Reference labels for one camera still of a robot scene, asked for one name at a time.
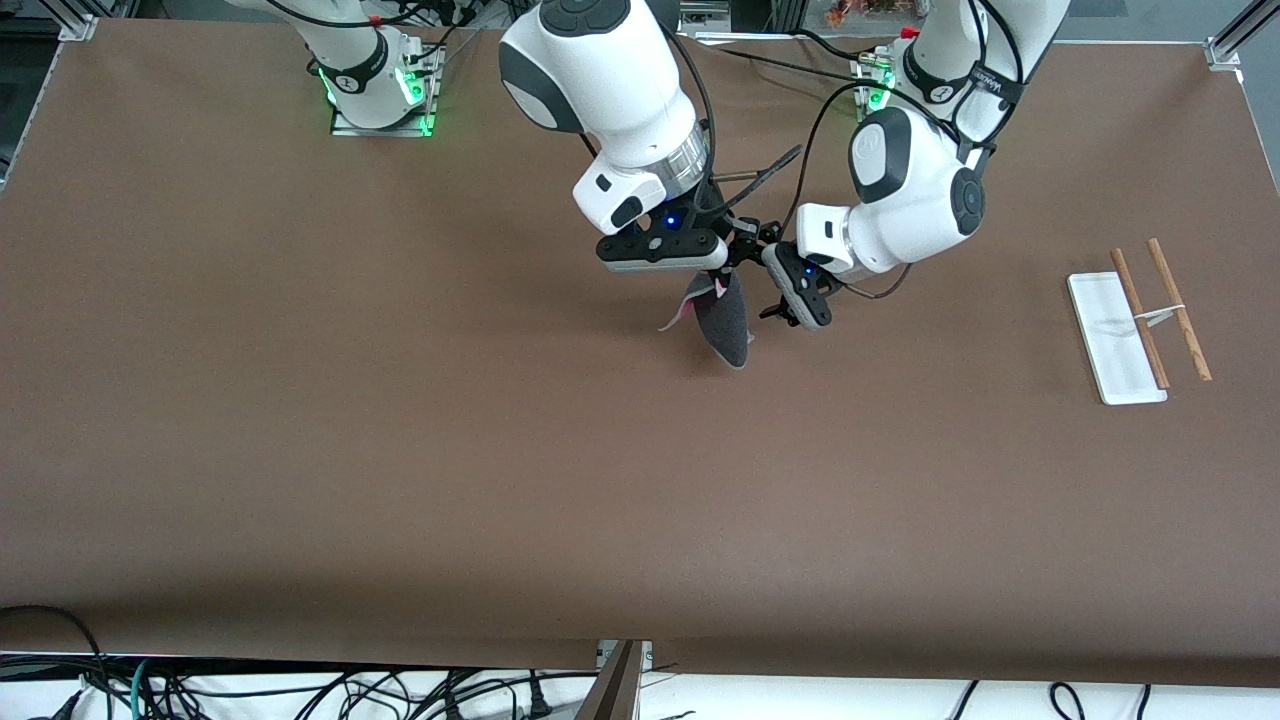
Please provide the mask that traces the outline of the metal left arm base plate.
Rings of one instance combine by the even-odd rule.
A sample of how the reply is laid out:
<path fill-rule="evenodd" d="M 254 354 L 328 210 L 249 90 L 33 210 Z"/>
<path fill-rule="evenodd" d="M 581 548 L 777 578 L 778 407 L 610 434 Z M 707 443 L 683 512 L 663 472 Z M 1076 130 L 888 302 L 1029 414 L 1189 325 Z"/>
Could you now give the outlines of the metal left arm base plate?
<path fill-rule="evenodd" d="M 872 86 L 855 90 L 859 124 L 865 124 L 868 117 L 886 108 L 902 110 L 905 101 L 899 99 L 899 91 L 906 85 L 899 77 L 900 64 L 890 45 L 881 45 L 860 53 L 850 69 L 855 79 L 870 81 Z"/>

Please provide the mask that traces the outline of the white rack with wooden bars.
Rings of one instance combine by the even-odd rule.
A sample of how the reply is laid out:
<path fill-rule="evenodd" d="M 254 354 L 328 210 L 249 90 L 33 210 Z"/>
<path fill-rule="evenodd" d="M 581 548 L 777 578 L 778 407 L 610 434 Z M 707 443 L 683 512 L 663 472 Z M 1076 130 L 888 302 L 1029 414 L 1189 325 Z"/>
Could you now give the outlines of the white rack with wooden bars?
<path fill-rule="evenodd" d="M 1194 324 L 1157 238 L 1146 242 L 1169 301 L 1147 309 L 1121 249 L 1110 251 L 1108 272 L 1074 273 L 1068 295 L 1085 347 L 1100 400 L 1107 406 L 1161 404 L 1170 379 L 1152 327 L 1174 320 L 1199 380 L 1213 379 Z"/>

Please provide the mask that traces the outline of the brown table cover sheet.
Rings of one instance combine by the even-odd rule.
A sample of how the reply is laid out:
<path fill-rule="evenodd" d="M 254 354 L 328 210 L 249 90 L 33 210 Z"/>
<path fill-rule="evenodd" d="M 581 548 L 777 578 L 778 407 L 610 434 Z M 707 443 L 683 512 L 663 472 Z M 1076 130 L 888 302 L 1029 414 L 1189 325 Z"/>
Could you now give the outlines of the brown table cover sheet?
<path fill-rule="evenodd" d="M 285 27 L 67 45 L 0 193 L 0 606 L 118 653 L 1280 685 L 1280 196 L 1190 45 L 1060 45 L 980 231 L 728 369 L 495 35 L 338 138 Z M 1068 295 L 1121 249 L 1161 404 Z"/>

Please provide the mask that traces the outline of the aluminium frame profile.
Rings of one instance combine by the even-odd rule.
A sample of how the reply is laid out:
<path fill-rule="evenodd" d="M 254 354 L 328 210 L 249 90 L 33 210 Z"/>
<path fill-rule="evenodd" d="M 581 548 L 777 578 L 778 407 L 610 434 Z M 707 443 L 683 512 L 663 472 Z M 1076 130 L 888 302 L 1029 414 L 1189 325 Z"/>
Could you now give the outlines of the aluminium frame profile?
<path fill-rule="evenodd" d="M 1280 18 L 1280 0 L 1249 0 L 1216 35 L 1204 41 L 1206 61 L 1212 70 L 1234 70 L 1239 51 L 1272 20 Z"/>
<path fill-rule="evenodd" d="M 40 0 L 59 24 L 60 42 L 81 42 L 92 36 L 99 14 L 90 0 Z"/>

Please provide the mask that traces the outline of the aluminium bracket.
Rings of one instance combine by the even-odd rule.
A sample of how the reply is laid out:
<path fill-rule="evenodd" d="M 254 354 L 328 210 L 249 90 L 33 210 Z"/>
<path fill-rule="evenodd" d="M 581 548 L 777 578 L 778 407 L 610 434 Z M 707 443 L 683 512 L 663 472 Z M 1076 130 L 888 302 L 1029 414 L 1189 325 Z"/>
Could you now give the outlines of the aluminium bracket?
<path fill-rule="evenodd" d="M 620 647 L 622 641 L 617 639 L 602 639 L 596 643 L 596 670 L 600 671 L 608 664 L 613 652 Z M 635 641 L 635 650 L 643 653 L 641 673 L 650 673 L 654 667 L 654 655 L 650 641 Z"/>

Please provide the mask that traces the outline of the orange objects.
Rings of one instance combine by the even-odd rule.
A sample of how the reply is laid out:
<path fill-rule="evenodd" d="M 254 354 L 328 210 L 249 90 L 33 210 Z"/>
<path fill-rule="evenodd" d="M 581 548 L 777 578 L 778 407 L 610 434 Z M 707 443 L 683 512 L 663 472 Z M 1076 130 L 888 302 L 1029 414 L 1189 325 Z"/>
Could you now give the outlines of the orange objects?
<path fill-rule="evenodd" d="M 900 4 L 901 0 L 829 0 L 824 20 L 829 28 L 838 28 L 850 18 L 879 18 L 899 13 Z"/>

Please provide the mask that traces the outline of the grey towel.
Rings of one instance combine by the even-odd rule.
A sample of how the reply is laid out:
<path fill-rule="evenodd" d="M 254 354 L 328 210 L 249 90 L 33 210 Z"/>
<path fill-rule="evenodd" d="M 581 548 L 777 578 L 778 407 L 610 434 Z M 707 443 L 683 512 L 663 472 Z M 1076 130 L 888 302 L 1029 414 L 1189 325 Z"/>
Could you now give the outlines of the grey towel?
<path fill-rule="evenodd" d="M 714 272 L 698 272 L 684 292 L 673 316 L 659 329 L 666 332 L 692 314 L 710 350 L 735 370 L 748 364 L 753 334 L 745 297 L 717 295 Z"/>

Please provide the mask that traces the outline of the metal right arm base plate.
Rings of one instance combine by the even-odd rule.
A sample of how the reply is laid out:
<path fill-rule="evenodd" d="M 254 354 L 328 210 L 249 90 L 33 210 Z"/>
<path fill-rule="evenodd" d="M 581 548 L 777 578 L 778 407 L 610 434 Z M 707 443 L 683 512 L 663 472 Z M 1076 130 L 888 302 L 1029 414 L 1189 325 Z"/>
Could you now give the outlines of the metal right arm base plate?
<path fill-rule="evenodd" d="M 435 133 L 447 50 L 408 55 L 383 85 L 390 90 L 362 94 L 357 101 L 339 100 L 330 85 L 330 133 L 349 137 L 429 138 Z"/>

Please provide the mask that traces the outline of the brown angled beam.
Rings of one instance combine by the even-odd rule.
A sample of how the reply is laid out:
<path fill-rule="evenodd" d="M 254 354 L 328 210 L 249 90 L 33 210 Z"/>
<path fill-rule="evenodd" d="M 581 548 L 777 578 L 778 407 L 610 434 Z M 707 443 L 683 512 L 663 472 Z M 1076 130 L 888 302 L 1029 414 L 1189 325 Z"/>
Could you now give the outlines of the brown angled beam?
<path fill-rule="evenodd" d="M 622 641 L 608 664 L 596 674 L 573 720 L 635 720 L 643 679 L 643 653 L 635 639 Z"/>

